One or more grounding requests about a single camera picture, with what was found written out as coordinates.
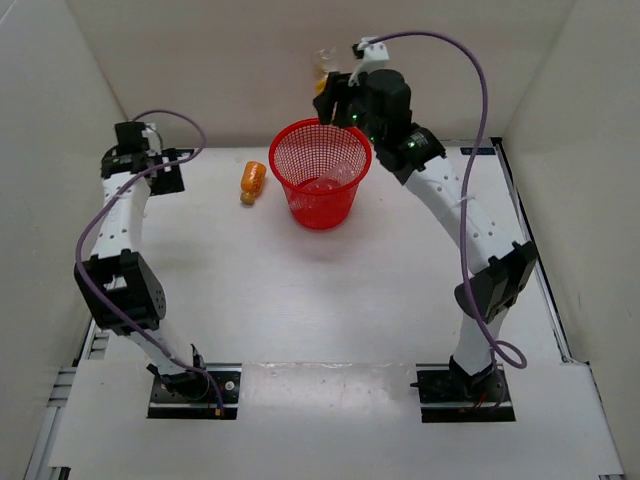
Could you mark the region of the clear crushed plastic bottle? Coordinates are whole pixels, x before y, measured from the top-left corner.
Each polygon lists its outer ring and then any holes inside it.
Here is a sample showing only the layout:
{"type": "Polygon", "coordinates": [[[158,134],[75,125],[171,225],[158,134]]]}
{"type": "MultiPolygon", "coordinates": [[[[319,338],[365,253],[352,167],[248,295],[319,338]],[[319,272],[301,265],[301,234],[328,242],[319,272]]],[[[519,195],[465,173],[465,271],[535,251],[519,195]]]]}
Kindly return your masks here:
{"type": "Polygon", "coordinates": [[[303,185],[302,190],[311,193],[329,192],[348,185],[359,173],[359,168],[349,162],[341,162],[303,185]]]}

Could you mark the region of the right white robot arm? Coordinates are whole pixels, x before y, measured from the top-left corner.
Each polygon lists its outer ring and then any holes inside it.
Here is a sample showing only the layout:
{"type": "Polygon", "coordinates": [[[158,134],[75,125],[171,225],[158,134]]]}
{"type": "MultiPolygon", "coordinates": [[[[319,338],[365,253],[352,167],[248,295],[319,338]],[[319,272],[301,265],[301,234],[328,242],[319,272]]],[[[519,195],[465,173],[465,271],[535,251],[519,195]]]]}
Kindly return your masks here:
{"type": "Polygon", "coordinates": [[[504,318],[526,286],[538,259],[533,242],[519,243],[468,195],[446,149],[412,119],[411,89],[395,70],[352,77],[329,73],[313,101],[321,123],[354,127],[374,147],[380,164],[416,196],[456,243],[463,281],[454,290],[464,313],[449,360],[449,387],[460,399],[480,393],[494,373],[504,318]]]}

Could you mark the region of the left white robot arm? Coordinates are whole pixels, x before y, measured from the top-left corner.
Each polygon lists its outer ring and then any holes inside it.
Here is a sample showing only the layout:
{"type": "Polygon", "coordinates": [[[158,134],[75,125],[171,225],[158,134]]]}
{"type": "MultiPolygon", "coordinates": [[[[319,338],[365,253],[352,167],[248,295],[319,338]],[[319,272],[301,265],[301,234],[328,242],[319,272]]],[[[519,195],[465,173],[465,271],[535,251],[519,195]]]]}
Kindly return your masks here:
{"type": "Polygon", "coordinates": [[[98,221],[89,258],[74,277],[97,325],[135,343],[150,360],[147,369],[166,390],[189,401],[209,393],[204,360],[192,345],[161,324],[167,301],[159,279],[140,253],[146,203],[185,190],[179,150],[154,144],[155,127],[141,121],[114,126],[117,144],[101,160],[105,203],[116,203],[98,221]]]}

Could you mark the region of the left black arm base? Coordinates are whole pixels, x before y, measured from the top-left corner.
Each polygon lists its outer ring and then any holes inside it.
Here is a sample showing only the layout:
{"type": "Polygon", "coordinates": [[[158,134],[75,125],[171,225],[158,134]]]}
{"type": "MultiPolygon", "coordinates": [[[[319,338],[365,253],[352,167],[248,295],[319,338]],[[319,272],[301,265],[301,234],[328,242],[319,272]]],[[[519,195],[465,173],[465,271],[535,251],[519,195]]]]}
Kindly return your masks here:
{"type": "Polygon", "coordinates": [[[179,386],[171,386],[157,374],[154,375],[150,391],[147,417],[149,419],[181,420],[236,420],[241,391],[241,364],[207,364],[208,373],[215,380],[221,398],[222,409],[218,408],[218,396],[207,380],[187,379],[179,386]]]}

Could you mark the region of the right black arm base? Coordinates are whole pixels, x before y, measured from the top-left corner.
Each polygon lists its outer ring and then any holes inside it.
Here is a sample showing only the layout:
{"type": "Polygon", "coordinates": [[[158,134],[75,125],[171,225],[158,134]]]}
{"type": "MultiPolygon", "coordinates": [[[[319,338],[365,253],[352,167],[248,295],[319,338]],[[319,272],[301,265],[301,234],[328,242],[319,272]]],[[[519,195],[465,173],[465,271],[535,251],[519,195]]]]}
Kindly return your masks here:
{"type": "Polygon", "coordinates": [[[446,364],[417,364],[416,380],[423,424],[510,423],[516,421],[501,365],[469,386],[446,364]]]}

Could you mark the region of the small clear orange-label bottle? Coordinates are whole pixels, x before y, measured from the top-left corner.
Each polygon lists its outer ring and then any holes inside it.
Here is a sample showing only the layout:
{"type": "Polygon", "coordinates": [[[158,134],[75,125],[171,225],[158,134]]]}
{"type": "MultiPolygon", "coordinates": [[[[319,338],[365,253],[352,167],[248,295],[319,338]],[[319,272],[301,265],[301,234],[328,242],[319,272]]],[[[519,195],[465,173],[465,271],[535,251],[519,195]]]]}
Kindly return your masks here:
{"type": "Polygon", "coordinates": [[[335,47],[322,48],[312,53],[312,67],[316,95],[320,95],[324,91],[330,73],[342,72],[336,55],[337,49],[335,47]]]}

